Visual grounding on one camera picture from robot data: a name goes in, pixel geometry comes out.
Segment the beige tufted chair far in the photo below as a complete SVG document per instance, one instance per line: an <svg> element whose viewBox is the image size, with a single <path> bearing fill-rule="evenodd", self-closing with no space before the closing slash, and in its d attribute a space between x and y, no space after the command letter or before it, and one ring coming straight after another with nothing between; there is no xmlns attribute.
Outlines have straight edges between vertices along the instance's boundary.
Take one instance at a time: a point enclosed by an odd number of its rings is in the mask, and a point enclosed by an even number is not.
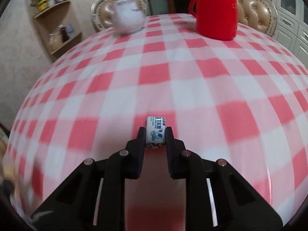
<svg viewBox="0 0 308 231"><path fill-rule="evenodd" d="M148 0L95 0L91 6L92 24L97 31L136 22L147 14Z"/></svg>

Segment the small blue white candy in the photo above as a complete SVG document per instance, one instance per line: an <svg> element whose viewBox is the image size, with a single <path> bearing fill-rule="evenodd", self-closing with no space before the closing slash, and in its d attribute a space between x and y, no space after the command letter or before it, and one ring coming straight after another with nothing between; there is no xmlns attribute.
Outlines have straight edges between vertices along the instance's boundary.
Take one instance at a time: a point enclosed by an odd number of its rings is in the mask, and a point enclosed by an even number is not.
<svg viewBox="0 0 308 231"><path fill-rule="evenodd" d="M166 119L158 116L148 116L146 122L146 145L158 148L165 145Z"/></svg>

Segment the red thermos jug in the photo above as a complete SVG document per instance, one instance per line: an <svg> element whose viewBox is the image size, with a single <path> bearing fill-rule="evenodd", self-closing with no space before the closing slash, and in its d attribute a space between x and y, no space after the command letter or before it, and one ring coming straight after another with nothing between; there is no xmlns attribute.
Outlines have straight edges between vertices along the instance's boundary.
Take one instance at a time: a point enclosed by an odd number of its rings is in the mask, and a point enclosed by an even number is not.
<svg viewBox="0 0 308 231"><path fill-rule="evenodd" d="M191 0L188 11L196 18L196 30L204 37L222 41L236 37L237 0Z"/></svg>

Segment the white ceramic teapot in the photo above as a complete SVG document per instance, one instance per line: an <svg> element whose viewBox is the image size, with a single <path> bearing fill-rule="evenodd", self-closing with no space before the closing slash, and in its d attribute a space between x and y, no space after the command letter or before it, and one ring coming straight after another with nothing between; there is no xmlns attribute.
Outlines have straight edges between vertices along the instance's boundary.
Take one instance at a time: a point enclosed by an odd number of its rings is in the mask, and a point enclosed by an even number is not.
<svg viewBox="0 0 308 231"><path fill-rule="evenodd" d="M143 29L144 13L134 0L116 0L109 4L111 23L120 35L130 35Z"/></svg>

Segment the beige tufted chair right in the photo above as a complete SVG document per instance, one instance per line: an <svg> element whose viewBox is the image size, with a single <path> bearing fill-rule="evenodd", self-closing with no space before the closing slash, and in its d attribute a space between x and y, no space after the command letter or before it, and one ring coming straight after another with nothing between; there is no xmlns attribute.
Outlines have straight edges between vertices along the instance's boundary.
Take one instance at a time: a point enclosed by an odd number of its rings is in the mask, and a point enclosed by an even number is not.
<svg viewBox="0 0 308 231"><path fill-rule="evenodd" d="M237 0L238 22L270 37L278 24L278 12L271 0Z"/></svg>

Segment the beige tufted chair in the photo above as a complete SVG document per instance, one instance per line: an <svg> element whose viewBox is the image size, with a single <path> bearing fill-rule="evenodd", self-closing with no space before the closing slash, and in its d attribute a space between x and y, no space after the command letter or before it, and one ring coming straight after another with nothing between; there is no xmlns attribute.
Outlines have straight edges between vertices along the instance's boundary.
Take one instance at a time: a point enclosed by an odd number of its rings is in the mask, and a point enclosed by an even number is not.
<svg viewBox="0 0 308 231"><path fill-rule="evenodd" d="M238 22L270 37L278 24L278 12L271 0L237 0Z"/></svg>
<svg viewBox="0 0 308 231"><path fill-rule="evenodd" d="M136 22L147 14L148 0L95 0L91 6L92 24L97 31Z"/></svg>

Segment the wooden corner shelf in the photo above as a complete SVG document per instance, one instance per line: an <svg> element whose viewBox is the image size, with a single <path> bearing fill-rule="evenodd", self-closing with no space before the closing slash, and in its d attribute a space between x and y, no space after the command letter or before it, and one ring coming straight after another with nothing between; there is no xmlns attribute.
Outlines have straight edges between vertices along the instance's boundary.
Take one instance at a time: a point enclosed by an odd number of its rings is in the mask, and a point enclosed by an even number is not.
<svg viewBox="0 0 308 231"><path fill-rule="evenodd" d="M51 60L55 61L81 42L82 31L75 16L75 12L69 0L61 1L32 16L32 23L44 49ZM72 26L74 36L52 48L51 34L60 33L59 26Z"/></svg>

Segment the bag of food on shelf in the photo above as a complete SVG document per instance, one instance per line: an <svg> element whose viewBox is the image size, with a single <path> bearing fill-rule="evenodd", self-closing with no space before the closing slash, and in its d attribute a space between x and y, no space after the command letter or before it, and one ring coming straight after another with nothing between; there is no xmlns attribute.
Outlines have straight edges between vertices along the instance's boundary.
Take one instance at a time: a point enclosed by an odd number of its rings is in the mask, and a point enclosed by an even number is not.
<svg viewBox="0 0 308 231"><path fill-rule="evenodd" d="M49 47L51 51L55 51L63 43L62 35L60 33L51 33L49 34Z"/></svg>

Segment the pink checkered tablecloth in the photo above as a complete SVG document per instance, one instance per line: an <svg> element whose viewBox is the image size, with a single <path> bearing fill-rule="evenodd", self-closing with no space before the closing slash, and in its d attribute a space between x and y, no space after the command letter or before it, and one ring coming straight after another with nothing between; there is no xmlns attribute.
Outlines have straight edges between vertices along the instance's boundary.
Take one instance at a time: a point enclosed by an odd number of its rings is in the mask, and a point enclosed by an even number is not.
<svg viewBox="0 0 308 231"><path fill-rule="evenodd" d="M203 159L227 160L287 223L307 196L307 68L239 24L236 38L196 32L189 14L142 31L99 32L60 57L26 96L6 157L19 205L35 209L86 158L102 160L162 116Z"/></svg>

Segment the white glass door cabinet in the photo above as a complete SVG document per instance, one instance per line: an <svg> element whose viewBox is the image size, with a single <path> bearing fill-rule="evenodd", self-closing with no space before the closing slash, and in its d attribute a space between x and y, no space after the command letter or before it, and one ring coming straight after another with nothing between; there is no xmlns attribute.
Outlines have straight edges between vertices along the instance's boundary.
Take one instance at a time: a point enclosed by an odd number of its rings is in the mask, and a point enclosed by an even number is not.
<svg viewBox="0 0 308 231"><path fill-rule="evenodd" d="M278 12L273 38L307 66L307 5L303 0L272 0Z"/></svg>

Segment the dark bottle on shelf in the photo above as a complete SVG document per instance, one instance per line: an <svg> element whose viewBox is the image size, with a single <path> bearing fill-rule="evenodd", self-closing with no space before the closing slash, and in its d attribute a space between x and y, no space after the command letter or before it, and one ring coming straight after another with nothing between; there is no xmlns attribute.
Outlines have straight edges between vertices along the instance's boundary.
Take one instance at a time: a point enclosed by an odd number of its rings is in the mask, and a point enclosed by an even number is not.
<svg viewBox="0 0 308 231"><path fill-rule="evenodd" d="M62 24L59 25L59 32L62 36L63 43L69 40L69 36L67 35L66 28Z"/></svg>

